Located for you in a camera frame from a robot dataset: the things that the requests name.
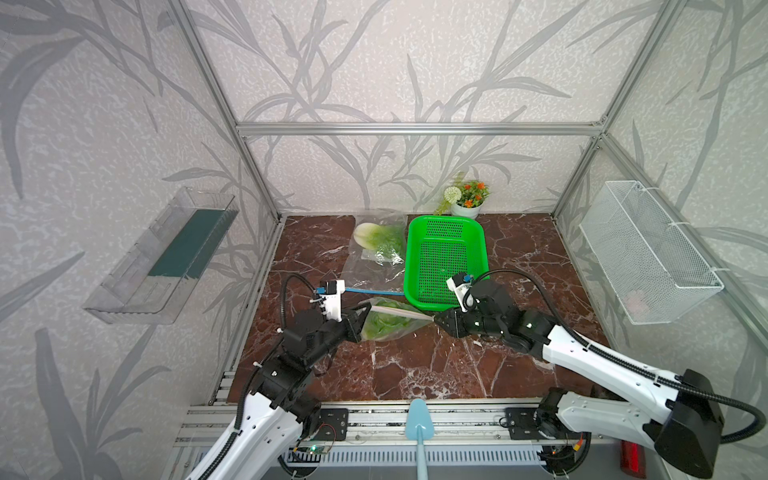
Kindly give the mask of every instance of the black corrugated cable sleeve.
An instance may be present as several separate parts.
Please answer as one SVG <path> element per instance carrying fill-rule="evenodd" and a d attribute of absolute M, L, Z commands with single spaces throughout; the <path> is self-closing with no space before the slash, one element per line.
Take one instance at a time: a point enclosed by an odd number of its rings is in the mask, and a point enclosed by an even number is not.
<path fill-rule="evenodd" d="M 315 292 L 315 287 L 312 286 L 312 284 L 304 278 L 303 275 L 300 273 L 291 273 L 285 279 L 283 280 L 283 285 L 280 287 L 280 326 L 285 330 L 287 328 L 286 324 L 286 292 L 288 288 L 288 282 L 290 279 L 295 278 L 298 280 L 301 280 L 301 283 L 303 283 L 306 288 L 310 289 L 310 292 L 312 292 L 313 298 L 316 300 L 319 298 L 317 293 Z"/>
<path fill-rule="evenodd" d="M 283 338 L 280 337 L 280 340 L 275 343 L 275 346 L 272 347 L 272 349 L 267 353 L 267 355 L 264 357 L 264 360 L 262 360 L 262 363 L 269 360 L 272 355 L 275 354 L 278 347 L 283 344 Z M 250 376 L 248 377 L 248 380 L 245 382 L 245 385 L 243 386 L 243 390 L 240 392 L 240 398 L 237 400 L 237 413 L 235 413 L 235 423 L 233 424 L 233 427 L 236 432 L 230 433 L 230 437 L 227 439 L 227 443 L 224 444 L 224 447 L 219 451 L 219 455 L 216 455 L 216 458 L 208 465 L 208 468 L 205 469 L 205 472 L 197 479 L 197 480 L 207 480 L 208 477 L 214 471 L 216 470 L 216 467 L 219 466 L 222 460 L 224 460 L 224 457 L 227 456 L 227 453 L 229 453 L 230 449 L 232 448 L 232 444 L 235 443 L 235 440 L 237 440 L 237 436 L 240 434 L 240 426 L 243 424 L 243 411 L 245 409 L 245 399 L 248 396 L 248 391 L 250 390 L 250 384 L 253 383 L 253 379 L 256 378 L 256 374 L 259 372 L 259 367 L 254 366 L 253 371 L 250 373 Z"/>
<path fill-rule="evenodd" d="M 587 454 L 589 453 L 589 446 L 591 443 L 592 434 L 590 432 L 584 432 L 584 444 L 581 446 L 581 455 L 579 455 L 579 457 L 576 459 L 574 466 L 565 471 L 566 475 L 572 473 L 576 468 L 579 468 L 581 464 L 584 463 L 584 460 L 587 459 Z"/>
<path fill-rule="evenodd" d="M 285 473 L 291 476 L 291 478 L 307 478 L 308 476 L 312 475 L 315 470 L 317 470 L 317 467 L 301 467 L 301 468 L 311 468 L 312 471 L 308 472 L 306 475 L 301 475 L 298 470 L 291 470 L 288 464 L 286 464 L 285 459 L 283 459 L 283 456 L 277 457 L 277 463 L 280 464 L 280 467 L 283 469 Z"/>
<path fill-rule="evenodd" d="M 750 405 L 749 403 L 741 402 L 736 399 L 731 399 L 726 396 L 717 395 L 716 393 L 712 392 L 704 392 L 703 390 L 699 390 L 697 388 L 694 388 L 689 385 L 685 385 L 684 383 L 680 383 L 676 380 L 666 379 L 662 376 L 656 377 L 653 373 L 648 372 L 645 369 L 640 368 L 639 366 L 633 365 L 632 363 L 629 363 L 623 359 L 620 359 L 614 355 L 611 355 L 610 353 L 606 352 L 599 346 L 590 343 L 588 340 L 586 340 L 584 337 L 576 333 L 563 319 L 563 317 L 560 315 L 560 313 L 557 311 L 557 309 L 554 306 L 554 302 L 552 301 L 552 298 L 550 298 L 549 294 L 546 293 L 544 290 L 544 287 L 541 286 L 541 284 L 538 282 L 537 279 L 535 279 L 530 273 L 527 273 L 523 270 L 518 270 L 516 268 L 499 268 L 496 270 L 489 270 L 488 272 L 483 273 L 482 275 L 478 276 L 472 284 L 474 285 L 480 280 L 483 280 L 487 276 L 491 276 L 493 273 L 502 273 L 502 272 L 508 272 L 508 273 L 517 273 L 518 275 L 522 275 L 525 278 L 529 279 L 535 286 L 538 292 L 541 294 L 541 297 L 544 298 L 544 302 L 547 304 L 547 307 L 552 312 L 552 316 L 555 317 L 555 319 L 558 321 L 558 325 L 563 327 L 563 329 L 568 332 L 568 334 L 573 337 L 574 340 L 576 340 L 581 346 L 583 346 L 585 349 L 589 349 L 590 352 L 594 352 L 596 355 L 599 355 L 603 357 L 604 359 L 613 362 L 619 366 L 624 367 L 627 370 L 630 370 L 631 372 L 637 373 L 640 376 L 643 376 L 647 379 L 651 379 L 659 383 L 660 385 L 668 386 L 673 389 L 679 390 L 681 392 L 685 392 L 689 395 L 697 396 L 701 399 L 710 400 L 712 402 L 717 402 L 725 406 L 734 407 L 735 409 L 742 410 L 744 412 L 747 412 L 754 416 L 754 420 L 752 423 L 750 423 L 748 426 L 744 427 L 741 430 L 738 430 L 733 433 L 729 433 L 727 435 L 722 435 L 720 437 L 720 443 L 733 443 L 738 442 L 740 440 L 748 439 L 752 435 L 755 435 L 760 430 L 762 430 L 766 426 L 766 416 L 763 412 L 761 412 L 757 407 L 754 407 Z M 464 301 L 463 303 L 466 305 L 466 300 L 468 297 L 467 295 L 464 295 Z"/>

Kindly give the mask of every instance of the plastic bag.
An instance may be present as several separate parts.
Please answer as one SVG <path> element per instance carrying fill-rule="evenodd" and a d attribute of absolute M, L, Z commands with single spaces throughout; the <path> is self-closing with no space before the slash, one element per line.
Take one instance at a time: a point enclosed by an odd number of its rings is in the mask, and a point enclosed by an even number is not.
<path fill-rule="evenodd" d="M 366 317 L 366 322 L 362 325 L 360 336 L 363 340 L 373 340 L 375 342 L 397 340 L 432 322 L 432 317 L 419 312 L 414 306 L 407 303 L 401 303 L 397 300 L 381 296 L 374 296 L 366 300 L 366 302 L 370 302 L 375 306 L 402 310 L 403 313 L 384 313 L 371 310 Z M 414 314 L 412 316 L 418 318 L 404 316 L 408 314 L 407 312 L 412 312 Z"/>
<path fill-rule="evenodd" d="M 369 210 L 355 215 L 349 256 L 341 273 L 347 288 L 402 292 L 407 222 L 403 212 L 394 210 Z"/>

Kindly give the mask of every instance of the wall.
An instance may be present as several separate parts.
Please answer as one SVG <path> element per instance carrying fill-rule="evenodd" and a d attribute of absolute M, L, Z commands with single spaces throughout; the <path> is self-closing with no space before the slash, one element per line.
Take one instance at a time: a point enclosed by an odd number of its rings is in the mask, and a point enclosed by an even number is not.
<path fill-rule="evenodd" d="M 239 122 L 589 122 L 608 106 L 661 0 L 187 4 Z M 289 212 L 430 211 L 457 170 L 490 184 L 489 211 L 522 212 L 551 211 L 586 144 L 488 140 L 252 137 L 250 145 Z M 337 191 L 343 198 L 328 195 Z"/>
<path fill-rule="evenodd" d="M 3 2 L 0 31 L 0 478 L 158 478 L 273 222 L 164 2 Z M 241 212 L 176 323 L 87 314 L 182 186 Z"/>
<path fill-rule="evenodd" d="M 766 305 L 768 2 L 688 2 L 611 134 Z M 673 371 L 695 369 L 716 392 L 768 411 L 768 358 L 721 295 L 673 323 L 629 323 L 578 224 L 606 180 L 624 180 L 599 153 L 558 227 L 611 344 Z M 729 410 L 726 431 L 750 421 Z M 715 478 L 763 478 L 768 433 L 723 445 Z"/>

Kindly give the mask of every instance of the green plastic basket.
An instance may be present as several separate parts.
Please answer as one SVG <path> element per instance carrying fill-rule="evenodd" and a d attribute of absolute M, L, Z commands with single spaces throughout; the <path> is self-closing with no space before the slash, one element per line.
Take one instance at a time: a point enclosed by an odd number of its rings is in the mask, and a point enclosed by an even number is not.
<path fill-rule="evenodd" d="M 445 281 L 457 273 L 478 276 L 488 271 L 485 233 L 464 217 L 417 217 L 408 227 L 406 299 L 421 310 L 442 312 L 458 306 Z"/>

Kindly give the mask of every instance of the transparent acrylic box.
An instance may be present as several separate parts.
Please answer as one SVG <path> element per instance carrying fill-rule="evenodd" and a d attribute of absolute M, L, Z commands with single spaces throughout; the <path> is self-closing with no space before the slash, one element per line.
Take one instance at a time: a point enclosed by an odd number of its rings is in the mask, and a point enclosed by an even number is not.
<path fill-rule="evenodd" d="M 205 228 L 195 230 L 190 220 L 202 210 Z M 175 322 L 237 213 L 232 194 L 182 187 L 83 308 L 106 323 Z"/>

